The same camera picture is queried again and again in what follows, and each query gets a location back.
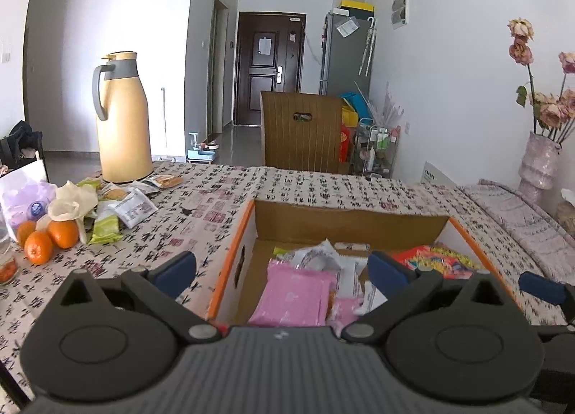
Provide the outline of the white printed snack packet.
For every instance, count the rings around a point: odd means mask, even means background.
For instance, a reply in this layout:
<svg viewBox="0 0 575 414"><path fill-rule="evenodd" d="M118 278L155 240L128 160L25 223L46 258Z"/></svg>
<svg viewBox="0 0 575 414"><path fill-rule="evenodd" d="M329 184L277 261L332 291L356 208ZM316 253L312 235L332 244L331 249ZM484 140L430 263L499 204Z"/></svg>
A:
<svg viewBox="0 0 575 414"><path fill-rule="evenodd" d="M366 281L362 284L360 281L360 276L367 268L367 259L340 256L337 262L340 269L337 273L336 297L355 300L357 306L353 313L356 316L363 316L388 301L372 282Z"/></svg>

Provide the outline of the red snack bag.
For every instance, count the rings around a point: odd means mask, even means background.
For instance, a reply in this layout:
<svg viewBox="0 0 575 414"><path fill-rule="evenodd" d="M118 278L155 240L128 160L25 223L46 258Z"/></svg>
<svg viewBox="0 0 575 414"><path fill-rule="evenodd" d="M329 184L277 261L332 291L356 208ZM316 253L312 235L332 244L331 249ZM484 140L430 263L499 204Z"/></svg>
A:
<svg viewBox="0 0 575 414"><path fill-rule="evenodd" d="M468 279L482 264L442 246L418 246L392 258L411 270L434 269L447 279Z"/></svg>

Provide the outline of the pink snack packet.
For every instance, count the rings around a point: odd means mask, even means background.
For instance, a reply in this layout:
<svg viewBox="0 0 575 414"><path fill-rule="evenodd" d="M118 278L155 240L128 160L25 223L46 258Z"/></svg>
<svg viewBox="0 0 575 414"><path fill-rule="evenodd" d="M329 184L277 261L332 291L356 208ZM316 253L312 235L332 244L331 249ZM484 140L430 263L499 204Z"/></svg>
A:
<svg viewBox="0 0 575 414"><path fill-rule="evenodd" d="M295 268L279 260L267 267L267 282L248 323L252 326L325 326L337 273Z"/></svg>

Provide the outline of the green packet on table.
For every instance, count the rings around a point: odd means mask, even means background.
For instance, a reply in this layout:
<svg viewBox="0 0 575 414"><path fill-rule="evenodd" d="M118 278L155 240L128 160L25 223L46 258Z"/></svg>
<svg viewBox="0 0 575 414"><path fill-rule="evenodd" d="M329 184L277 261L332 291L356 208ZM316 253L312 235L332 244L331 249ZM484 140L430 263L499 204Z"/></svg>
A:
<svg viewBox="0 0 575 414"><path fill-rule="evenodd" d="M109 244L121 240L122 237L118 217L113 213L105 212L93 223L93 231L89 243Z"/></svg>

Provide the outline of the white packet on table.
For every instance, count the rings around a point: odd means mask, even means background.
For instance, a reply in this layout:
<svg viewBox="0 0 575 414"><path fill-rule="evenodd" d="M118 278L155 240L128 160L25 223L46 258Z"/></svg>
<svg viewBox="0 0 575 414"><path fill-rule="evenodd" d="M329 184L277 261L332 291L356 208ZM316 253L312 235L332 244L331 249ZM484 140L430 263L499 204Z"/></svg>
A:
<svg viewBox="0 0 575 414"><path fill-rule="evenodd" d="M134 228L157 212L155 204L139 189L133 189L122 200L113 201L111 209L128 229Z"/></svg>

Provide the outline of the red cardboard snack box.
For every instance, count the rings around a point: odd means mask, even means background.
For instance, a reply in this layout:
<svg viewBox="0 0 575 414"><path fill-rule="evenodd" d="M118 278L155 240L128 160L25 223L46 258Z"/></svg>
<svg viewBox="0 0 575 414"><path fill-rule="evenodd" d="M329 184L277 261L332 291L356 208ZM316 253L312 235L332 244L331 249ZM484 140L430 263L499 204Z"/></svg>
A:
<svg viewBox="0 0 575 414"><path fill-rule="evenodd" d="M503 279L484 249L448 215L398 215L250 200L233 229L206 318L222 326L245 324L264 289L267 262L275 246L290 251L326 239L340 244L342 255L361 257L372 251L394 255L439 242Z"/></svg>

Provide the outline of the orange fruit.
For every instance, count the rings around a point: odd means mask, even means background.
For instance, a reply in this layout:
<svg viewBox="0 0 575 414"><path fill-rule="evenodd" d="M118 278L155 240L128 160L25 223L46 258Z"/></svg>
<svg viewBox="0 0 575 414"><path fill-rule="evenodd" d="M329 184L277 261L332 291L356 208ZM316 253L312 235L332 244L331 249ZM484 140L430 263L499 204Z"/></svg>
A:
<svg viewBox="0 0 575 414"><path fill-rule="evenodd" d="M44 231L34 231L24 243L24 253L26 258L35 265L48 263L54 254L54 244L48 233Z"/></svg>
<svg viewBox="0 0 575 414"><path fill-rule="evenodd" d="M70 249L79 241L78 226L74 220L66 220L65 222L51 220L47 232L59 249Z"/></svg>

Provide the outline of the cream crumpled bag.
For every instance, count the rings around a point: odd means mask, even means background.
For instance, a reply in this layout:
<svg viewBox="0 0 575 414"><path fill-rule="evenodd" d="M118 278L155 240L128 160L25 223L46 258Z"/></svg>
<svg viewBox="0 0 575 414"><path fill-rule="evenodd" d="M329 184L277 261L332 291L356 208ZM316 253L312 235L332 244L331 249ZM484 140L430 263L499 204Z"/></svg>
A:
<svg viewBox="0 0 575 414"><path fill-rule="evenodd" d="M96 209L96 189L90 185L77 186L67 181L56 189L56 198L48 206L48 216L53 222L75 222L80 242L88 242L84 219Z"/></svg>

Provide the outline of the grey folded table runner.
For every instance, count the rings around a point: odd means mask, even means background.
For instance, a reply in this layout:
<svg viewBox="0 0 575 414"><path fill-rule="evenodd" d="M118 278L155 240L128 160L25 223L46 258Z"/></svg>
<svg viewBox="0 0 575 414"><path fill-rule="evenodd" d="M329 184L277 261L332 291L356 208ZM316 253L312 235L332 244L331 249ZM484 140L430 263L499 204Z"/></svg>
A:
<svg viewBox="0 0 575 414"><path fill-rule="evenodd" d="M574 284L574 238L541 207L498 182L481 180L461 189L512 236L545 277Z"/></svg>

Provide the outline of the pink textured vase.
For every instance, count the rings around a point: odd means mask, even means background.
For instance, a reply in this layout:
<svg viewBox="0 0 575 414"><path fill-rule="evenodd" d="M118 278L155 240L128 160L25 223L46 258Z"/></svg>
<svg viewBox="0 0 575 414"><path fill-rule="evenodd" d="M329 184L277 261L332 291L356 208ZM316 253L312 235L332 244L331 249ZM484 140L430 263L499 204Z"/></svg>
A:
<svg viewBox="0 0 575 414"><path fill-rule="evenodd" d="M519 166L519 191L532 203L541 205L553 187L560 162L561 147L543 135L529 133Z"/></svg>

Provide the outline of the wooden chair back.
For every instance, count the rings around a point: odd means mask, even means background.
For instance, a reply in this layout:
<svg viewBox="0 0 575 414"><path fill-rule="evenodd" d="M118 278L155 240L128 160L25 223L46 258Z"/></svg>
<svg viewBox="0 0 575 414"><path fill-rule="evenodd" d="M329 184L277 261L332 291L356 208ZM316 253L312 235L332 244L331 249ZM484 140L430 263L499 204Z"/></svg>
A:
<svg viewBox="0 0 575 414"><path fill-rule="evenodd" d="M260 93L263 162L284 170L337 174L342 100L307 93Z"/></svg>

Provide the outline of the yellow thermos jug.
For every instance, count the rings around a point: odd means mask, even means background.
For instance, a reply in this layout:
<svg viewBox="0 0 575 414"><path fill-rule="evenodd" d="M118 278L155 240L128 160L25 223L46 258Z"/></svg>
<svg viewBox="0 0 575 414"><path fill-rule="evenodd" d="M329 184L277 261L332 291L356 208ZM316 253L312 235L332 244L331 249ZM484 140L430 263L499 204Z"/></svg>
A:
<svg viewBox="0 0 575 414"><path fill-rule="evenodd" d="M147 177L153 162L137 54L119 51L104 56L93 71L92 93L103 179L125 183Z"/></svg>

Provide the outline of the dried pink roses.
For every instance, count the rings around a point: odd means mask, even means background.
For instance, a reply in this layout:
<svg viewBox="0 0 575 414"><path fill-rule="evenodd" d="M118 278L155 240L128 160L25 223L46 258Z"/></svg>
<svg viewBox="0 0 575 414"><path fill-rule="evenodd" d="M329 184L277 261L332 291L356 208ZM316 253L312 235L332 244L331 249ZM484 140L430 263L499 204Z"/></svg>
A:
<svg viewBox="0 0 575 414"><path fill-rule="evenodd" d="M560 40L558 51L536 60L535 30L526 18L508 22L508 54L525 69L526 82L516 89L516 103L529 108L531 128L546 141L562 146L574 133L574 37Z"/></svg>

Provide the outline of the grey refrigerator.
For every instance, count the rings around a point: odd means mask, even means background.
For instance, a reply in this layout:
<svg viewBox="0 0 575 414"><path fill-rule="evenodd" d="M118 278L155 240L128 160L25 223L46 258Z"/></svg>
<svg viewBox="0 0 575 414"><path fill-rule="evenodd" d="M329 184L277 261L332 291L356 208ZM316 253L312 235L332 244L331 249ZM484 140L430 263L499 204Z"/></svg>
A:
<svg viewBox="0 0 575 414"><path fill-rule="evenodd" d="M376 39L373 15L357 17L331 11L323 27L320 94L340 96L347 92L367 96Z"/></svg>

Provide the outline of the dark front door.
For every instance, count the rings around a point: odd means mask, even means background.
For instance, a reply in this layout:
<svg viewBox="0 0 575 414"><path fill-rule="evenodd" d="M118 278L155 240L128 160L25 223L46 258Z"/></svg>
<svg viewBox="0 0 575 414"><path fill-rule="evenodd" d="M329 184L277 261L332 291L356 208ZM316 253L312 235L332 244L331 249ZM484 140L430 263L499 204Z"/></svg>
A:
<svg viewBox="0 0 575 414"><path fill-rule="evenodd" d="M259 126L263 92L297 92L301 86L304 14L239 13L234 123Z"/></svg>

